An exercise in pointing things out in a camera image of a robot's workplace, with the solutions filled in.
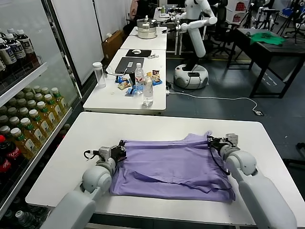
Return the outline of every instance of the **stainless steel pot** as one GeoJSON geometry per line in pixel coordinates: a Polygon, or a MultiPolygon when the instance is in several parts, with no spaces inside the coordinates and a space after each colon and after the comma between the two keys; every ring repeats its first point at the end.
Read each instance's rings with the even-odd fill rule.
{"type": "Polygon", "coordinates": [[[152,39],[157,37],[157,21],[155,19],[137,20],[138,37],[142,39],[152,39]]]}

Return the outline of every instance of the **fridge shelf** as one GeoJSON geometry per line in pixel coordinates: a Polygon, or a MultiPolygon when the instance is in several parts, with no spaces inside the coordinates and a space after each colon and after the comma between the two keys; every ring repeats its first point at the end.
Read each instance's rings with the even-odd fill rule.
{"type": "Polygon", "coordinates": [[[15,96],[19,91],[21,91],[25,86],[35,80],[38,76],[43,74],[48,69],[48,64],[43,63],[41,66],[37,67],[34,71],[30,72],[28,75],[18,77],[12,83],[0,88],[0,107],[6,104],[12,97],[15,96]]]}
{"type": "Polygon", "coordinates": [[[61,128],[65,125],[71,113],[72,113],[72,108],[70,108],[67,114],[62,118],[62,120],[59,122],[59,124],[57,125],[51,136],[47,139],[45,144],[40,148],[39,152],[29,161],[29,163],[26,165],[24,169],[21,169],[22,171],[18,175],[18,179],[14,182],[12,187],[10,187],[5,197],[2,200],[0,200],[0,219],[3,217],[3,215],[9,208],[10,204],[18,194],[24,182],[27,180],[27,178],[29,177],[35,166],[38,164],[38,162],[40,161],[40,159],[42,158],[42,156],[50,146],[51,142],[54,140],[55,136],[58,134],[58,132],[60,132],[61,128]]]}

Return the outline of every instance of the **cardboard box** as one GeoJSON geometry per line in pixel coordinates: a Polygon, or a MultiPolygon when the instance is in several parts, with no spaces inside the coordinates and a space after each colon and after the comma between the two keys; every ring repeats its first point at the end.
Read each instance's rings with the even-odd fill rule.
{"type": "Polygon", "coordinates": [[[110,63],[116,52],[123,44],[123,34],[121,31],[115,32],[111,37],[102,43],[102,48],[107,63],[110,63]]]}

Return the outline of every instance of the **black table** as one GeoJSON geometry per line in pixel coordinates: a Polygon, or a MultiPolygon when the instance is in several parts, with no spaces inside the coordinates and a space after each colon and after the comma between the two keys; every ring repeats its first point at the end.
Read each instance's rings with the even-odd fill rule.
{"type": "Polygon", "coordinates": [[[280,45],[273,45],[273,44],[267,44],[267,43],[260,43],[255,42],[250,45],[250,37],[246,35],[246,33],[250,33],[251,35],[258,33],[258,32],[266,32],[266,30],[257,30],[257,29],[236,29],[234,30],[232,37],[234,38],[234,44],[232,47],[232,51],[229,56],[227,68],[230,67],[230,65],[248,65],[250,70],[254,63],[256,63],[260,68],[261,72],[253,86],[253,89],[250,93],[250,98],[254,97],[255,95],[278,95],[279,98],[283,98],[285,93],[287,92],[289,86],[291,85],[292,81],[300,71],[300,69],[303,66],[303,63],[305,61],[305,46],[300,44],[295,44],[294,42],[291,42],[289,40],[286,40],[283,42],[283,44],[280,45]],[[238,64],[234,63],[231,64],[232,57],[234,54],[234,50],[238,46],[246,55],[248,55],[251,58],[250,64],[238,64]],[[289,59],[296,59],[296,64],[293,66],[292,73],[289,77],[289,79],[284,82],[283,76],[279,76],[279,73],[276,72],[276,68],[270,67],[270,63],[273,60],[273,62],[276,62],[276,60],[280,60],[282,58],[289,58],[289,59]],[[270,70],[275,76],[277,76],[279,79],[281,79],[285,86],[283,90],[280,93],[257,93],[256,90],[266,72],[266,70],[270,70]]]}

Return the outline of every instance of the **green cloth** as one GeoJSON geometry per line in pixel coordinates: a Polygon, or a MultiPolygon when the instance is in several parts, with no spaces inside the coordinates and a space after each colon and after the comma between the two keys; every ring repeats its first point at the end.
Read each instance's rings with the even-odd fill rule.
{"type": "Polygon", "coordinates": [[[285,39],[279,36],[274,36],[271,32],[258,32],[256,34],[250,35],[250,44],[254,42],[263,42],[267,44],[281,45],[285,39]]]}

